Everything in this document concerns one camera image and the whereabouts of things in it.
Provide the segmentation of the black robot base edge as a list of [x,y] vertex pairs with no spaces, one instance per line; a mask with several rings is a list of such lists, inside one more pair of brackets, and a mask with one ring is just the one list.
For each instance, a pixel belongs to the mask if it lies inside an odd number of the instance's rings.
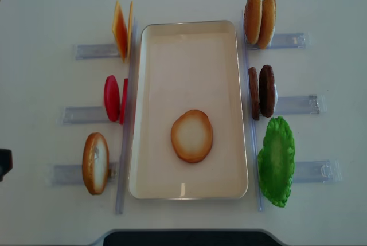
[[262,232],[124,231],[108,235],[104,245],[279,245]]

